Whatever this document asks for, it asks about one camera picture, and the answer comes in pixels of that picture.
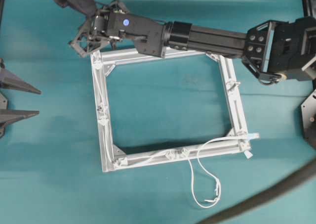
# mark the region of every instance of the black hose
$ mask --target black hose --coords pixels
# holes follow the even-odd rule
[[[290,174],[288,177],[282,179],[280,182],[269,187],[268,189],[255,194],[254,196],[230,207],[222,210],[198,224],[214,224],[224,220],[238,216],[244,212],[254,209],[262,204],[265,204],[282,194],[292,190],[293,188],[303,184],[307,180],[316,175],[316,158],[305,164],[297,171]]]

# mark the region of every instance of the teal surface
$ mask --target teal surface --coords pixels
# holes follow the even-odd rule
[[[301,0],[123,1],[150,18],[241,32],[303,15]],[[102,173],[90,61],[67,45],[83,20],[52,0],[5,0],[0,55],[42,95],[1,90],[10,108],[40,115],[8,127],[0,140],[0,223],[196,223],[315,156],[302,139],[298,109],[312,83],[264,87],[236,59],[248,128],[261,139],[252,142],[250,160],[243,154],[202,160],[222,182],[216,207],[194,203],[188,162]],[[108,86],[114,141],[127,152],[203,142],[229,130],[219,70],[205,56],[119,66]],[[213,181],[193,164],[198,199],[211,198]],[[314,180],[226,223],[314,224],[315,200]]]

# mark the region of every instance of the aluminum frame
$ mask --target aluminum frame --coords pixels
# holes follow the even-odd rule
[[[202,144],[135,154],[125,154],[120,148],[115,146],[113,143],[106,77],[119,65],[202,54],[205,53],[192,50],[179,51],[171,48],[166,49],[165,58],[140,54],[134,48],[103,53],[96,51],[91,54],[93,87],[103,172],[195,159],[197,157],[198,149]],[[240,82],[237,82],[236,80],[232,60],[221,55],[206,54],[206,56],[219,63],[232,125],[227,136],[248,135],[246,119],[238,89]],[[169,152],[170,150],[175,149],[178,152]],[[245,139],[217,141],[204,146],[199,152],[199,157],[202,158],[244,152],[246,157],[249,158],[252,156],[249,152],[250,149],[250,142]]]

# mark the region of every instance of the blue circular sticker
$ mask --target blue circular sticker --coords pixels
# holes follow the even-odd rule
[[[129,25],[129,20],[128,19],[123,20],[123,25],[128,26]]]

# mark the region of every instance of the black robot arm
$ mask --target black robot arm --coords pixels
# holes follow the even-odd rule
[[[94,0],[55,0],[86,15],[70,45],[81,57],[130,39],[139,53],[164,57],[165,47],[241,58],[264,85],[316,78],[316,19],[293,23],[270,20],[248,32],[210,29],[183,22],[161,22],[130,14],[119,0],[95,7]]]

